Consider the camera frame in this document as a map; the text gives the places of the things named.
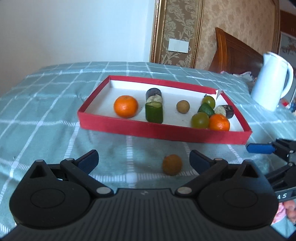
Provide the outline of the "person's right hand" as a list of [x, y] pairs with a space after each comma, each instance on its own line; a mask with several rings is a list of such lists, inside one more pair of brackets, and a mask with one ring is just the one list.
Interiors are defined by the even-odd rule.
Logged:
[[290, 220], [294, 225], [295, 225], [295, 201], [294, 200], [289, 200], [286, 201], [289, 211], [287, 212], [287, 218]]

